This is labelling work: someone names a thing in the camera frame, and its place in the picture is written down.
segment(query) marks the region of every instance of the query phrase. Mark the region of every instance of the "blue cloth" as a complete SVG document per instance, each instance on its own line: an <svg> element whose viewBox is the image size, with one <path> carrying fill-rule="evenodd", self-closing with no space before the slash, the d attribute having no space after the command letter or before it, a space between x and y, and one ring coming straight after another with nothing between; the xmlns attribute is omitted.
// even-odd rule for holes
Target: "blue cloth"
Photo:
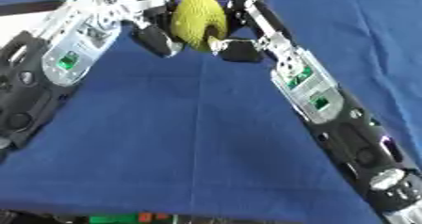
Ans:
<svg viewBox="0 0 422 224"><path fill-rule="evenodd" d="M421 164L422 0L266 2ZM270 83L268 63L190 49L160 59L122 34L0 167L0 207L380 223Z"/></svg>

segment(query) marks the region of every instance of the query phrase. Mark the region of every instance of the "table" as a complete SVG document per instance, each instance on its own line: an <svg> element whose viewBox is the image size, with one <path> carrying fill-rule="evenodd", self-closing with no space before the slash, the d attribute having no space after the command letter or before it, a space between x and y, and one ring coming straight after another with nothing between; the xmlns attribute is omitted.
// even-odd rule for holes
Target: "table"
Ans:
<svg viewBox="0 0 422 224"><path fill-rule="evenodd" d="M422 164L422 0L266 2ZM0 167L0 208L379 223L270 83L268 64L190 49L160 59L124 32Z"/></svg>

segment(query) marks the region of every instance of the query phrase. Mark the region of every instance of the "textured yellow ball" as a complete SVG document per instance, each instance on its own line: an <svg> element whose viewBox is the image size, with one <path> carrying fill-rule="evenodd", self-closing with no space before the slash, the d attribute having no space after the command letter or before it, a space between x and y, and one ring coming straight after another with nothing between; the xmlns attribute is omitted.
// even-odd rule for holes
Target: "textured yellow ball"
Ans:
<svg viewBox="0 0 422 224"><path fill-rule="evenodd" d="M215 27L218 39L225 39L227 20L224 10L216 0L183 0L177 6L171 19L172 35L200 51L209 51L204 38L208 26Z"/></svg>

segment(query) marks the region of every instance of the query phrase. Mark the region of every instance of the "black plastic casing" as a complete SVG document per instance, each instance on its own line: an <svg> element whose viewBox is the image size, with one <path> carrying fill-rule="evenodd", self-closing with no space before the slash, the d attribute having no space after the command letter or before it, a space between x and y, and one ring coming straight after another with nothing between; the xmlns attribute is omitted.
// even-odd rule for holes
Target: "black plastic casing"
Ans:
<svg viewBox="0 0 422 224"><path fill-rule="evenodd" d="M391 213L415 204L422 194L419 168L369 111L343 89L339 91L345 103L335 120L313 124L300 116L303 124L342 176L376 212ZM405 177L388 189L371 189L372 178L392 168L405 171Z"/></svg>
<svg viewBox="0 0 422 224"><path fill-rule="evenodd" d="M24 57L11 62L24 46ZM26 31L0 50L0 137L9 139L12 148L24 147L78 87L57 86L47 79L41 59L48 50L45 40ZM0 155L5 157L9 149Z"/></svg>

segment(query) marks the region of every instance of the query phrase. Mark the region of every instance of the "mechanical hand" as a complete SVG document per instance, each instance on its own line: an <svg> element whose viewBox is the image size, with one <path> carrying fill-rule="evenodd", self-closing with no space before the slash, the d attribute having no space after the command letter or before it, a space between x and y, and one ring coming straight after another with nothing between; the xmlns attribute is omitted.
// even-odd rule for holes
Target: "mechanical hand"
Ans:
<svg viewBox="0 0 422 224"><path fill-rule="evenodd" d="M66 0L0 50L0 160L25 146L80 86L122 25L159 56L183 48L167 25L172 0Z"/></svg>
<svg viewBox="0 0 422 224"><path fill-rule="evenodd" d="M271 81L354 190L386 223L422 223L420 169L374 116L293 41L265 3L231 0L224 12L229 35L248 27L257 40L219 39L210 24L200 39L213 54L234 62L272 58Z"/></svg>

